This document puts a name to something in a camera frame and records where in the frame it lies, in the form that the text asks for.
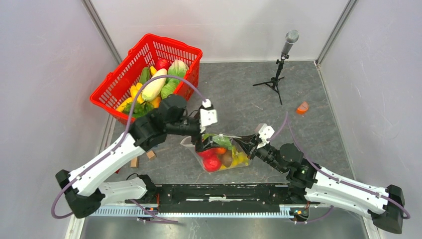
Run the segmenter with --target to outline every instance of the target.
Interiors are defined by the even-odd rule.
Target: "microphone head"
[[[291,30],[286,34],[286,42],[293,44],[299,40],[299,32],[297,30]]]

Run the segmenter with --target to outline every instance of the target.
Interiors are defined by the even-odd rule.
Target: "basket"
[[[140,74],[145,66],[153,66],[161,58],[170,62],[176,59],[182,60],[189,66],[184,78],[197,87],[201,57],[202,51],[198,48],[168,37],[146,34],[128,51],[126,58],[115,71],[106,76],[100,86],[91,94],[90,101],[105,109],[122,124],[126,124],[128,115],[115,109],[130,97],[129,89],[139,82]],[[183,96],[186,100],[191,97],[192,93],[192,88],[184,82],[180,82],[174,91],[174,94]]]

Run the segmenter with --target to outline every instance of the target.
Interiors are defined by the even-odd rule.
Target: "robotic arm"
[[[203,102],[193,117],[185,114],[186,106],[187,102],[183,97],[170,95],[161,102],[159,108],[153,109],[144,117],[137,118],[130,126],[121,146],[85,175],[78,176],[115,148],[124,134],[84,166],[71,172],[61,170],[56,174],[62,189],[75,180],[64,194],[77,218],[87,217],[101,205],[146,196],[147,191],[154,188],[149,178],[138,177],[113,183],[105,183],[104,180],[134,157],[163,143],[168,134],[191,136],[197,152],[218,147],[210,137],[202,141],[206,126],[217,123],[217,112],[211,102],[209,100]],[[401,232],[403,211],[391,203],[394,201],[396,204],[404,205],[401,188],[394,185],[387,188],[366,185],[337,175],[319,165],[316,165],[317,170],[294,144],[284,144],[279,149],[273,147],[269,143],[269,138],[273,134],[274,130],[270,126],[260,124],[255,134],[234,140],[249,158],[253,159],[256,156],[279,172],[287,173],[289,197],[293,202],[303,204],[309,201],[333,205],[372,218],[376,226],[386,231]],[[365,188],[372,193],[357,187]]]

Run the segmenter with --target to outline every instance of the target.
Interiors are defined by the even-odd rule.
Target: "microphone stand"
[[[278,64],[278,68],[277,68],[277,72],[276,72],[276,77],[272,77],[270,81],[266,81],[266,82],[262,82],[262,83],[252,85],[252,86],[267,85],[268,87],[270,87],[273,91],[277,92],[281,105],[283,105],[283,103],[281,102],[280,91],[278,90],[278,83],[281,79],[284,79],[284,76],[282,78],[278,78],[278,77],[280,76],[281,70],[283,69],[284,60],[286,60],[288,58],[289,58],[288,54],[282,53],[281,54],[281,60],[277,59],[276,64]]]

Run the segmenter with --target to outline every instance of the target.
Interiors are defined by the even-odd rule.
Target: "clear plastic bag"
[[[191,143],[191,137],[184,138],[180,144],[189,149],[202,168],[211,173],[235,167],[248,166],[250,160],[233,136],[223,134],[204,134],[203,140],[212,137],[216,146],[203,152],[196,152],[195,146]]]

